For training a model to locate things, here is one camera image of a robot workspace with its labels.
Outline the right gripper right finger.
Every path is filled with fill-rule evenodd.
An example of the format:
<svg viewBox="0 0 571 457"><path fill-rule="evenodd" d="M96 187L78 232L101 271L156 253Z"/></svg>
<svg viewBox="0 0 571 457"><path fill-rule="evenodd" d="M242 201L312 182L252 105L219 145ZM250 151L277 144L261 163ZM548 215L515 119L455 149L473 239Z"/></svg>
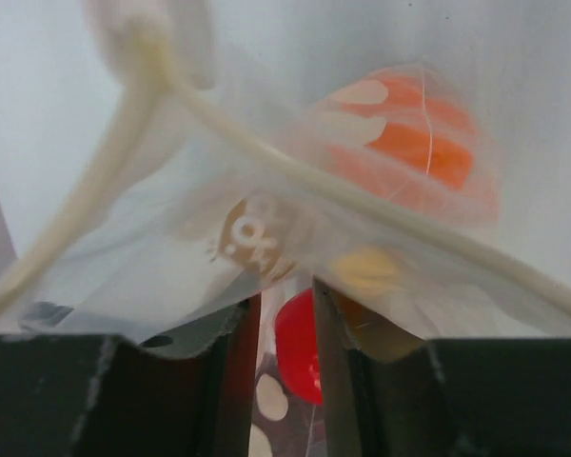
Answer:
<svg viewBox="0 0 571 457"><path fill-rule="evenodd" d="M313 285L331 456L571 456L571 338L422 341Z"/></svg>

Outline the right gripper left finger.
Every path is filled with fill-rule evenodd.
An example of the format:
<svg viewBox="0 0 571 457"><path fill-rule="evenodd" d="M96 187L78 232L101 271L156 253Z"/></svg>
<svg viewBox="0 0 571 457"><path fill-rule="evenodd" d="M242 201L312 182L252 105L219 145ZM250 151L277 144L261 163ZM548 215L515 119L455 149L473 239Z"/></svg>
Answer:
<svg viewBox="0 0 571 457"><path fill-rule="evenodd" d="M261 303L176 328L0 334L0 456L244 456Z"/></svg>

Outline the clear polka dot zip bag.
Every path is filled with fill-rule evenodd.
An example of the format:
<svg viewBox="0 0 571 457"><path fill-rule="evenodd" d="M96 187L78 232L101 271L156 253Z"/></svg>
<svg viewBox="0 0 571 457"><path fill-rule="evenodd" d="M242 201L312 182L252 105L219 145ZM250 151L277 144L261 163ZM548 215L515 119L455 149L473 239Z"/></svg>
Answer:
<svg viewBox="0 0 571 457"><path fill-rule="evenodd" d="M0 139L38 128L62 206L0 276L0 334L149 347L261 303L248 452L327 452L324 404L293 394L275 318L322 282L406 333L571 338L571 1L0 1ZM490 147L497 222L462 227L331 173L309 116L372 71L421 64ZM392 255L401 287L330 270Z"/></svg>

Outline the red fake fruit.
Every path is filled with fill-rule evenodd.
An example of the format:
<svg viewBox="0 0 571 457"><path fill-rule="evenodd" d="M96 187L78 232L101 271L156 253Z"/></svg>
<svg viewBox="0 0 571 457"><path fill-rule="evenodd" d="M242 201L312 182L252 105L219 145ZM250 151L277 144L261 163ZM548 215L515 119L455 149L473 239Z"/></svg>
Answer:
<svg viewBox="0 0 571 457"><path fill-rule="evenodd" d="M324 397L311 288L282 306L274 328L277 365L285 386L306 402L321 406Z"/></svg>

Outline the yellow fake fruit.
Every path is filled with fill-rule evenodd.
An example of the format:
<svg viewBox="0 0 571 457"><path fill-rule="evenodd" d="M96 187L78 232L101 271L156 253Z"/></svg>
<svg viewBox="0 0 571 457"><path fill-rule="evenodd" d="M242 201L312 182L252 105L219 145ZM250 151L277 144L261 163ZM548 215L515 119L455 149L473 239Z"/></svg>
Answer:
<svg viewBox="0 0 571 457"><path fill-rule="evenodd" d="M329 264L345 285L360 293L379 295L401 287L401 268L396 259L376 248L358 248Z"/></svg>

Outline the orange fake fruit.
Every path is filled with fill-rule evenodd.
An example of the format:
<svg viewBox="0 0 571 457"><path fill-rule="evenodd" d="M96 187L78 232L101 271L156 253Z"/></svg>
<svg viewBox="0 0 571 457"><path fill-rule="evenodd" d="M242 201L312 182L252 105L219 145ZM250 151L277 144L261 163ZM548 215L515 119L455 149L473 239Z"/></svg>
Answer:
<svg viewBox="0 0 571 457"><path fill-rule="evenodd" d="M490 147L475 116L434 70L375 70L319 101L310 118L329 134L327 168L346 182L462 227L497 222Z"/></svg>

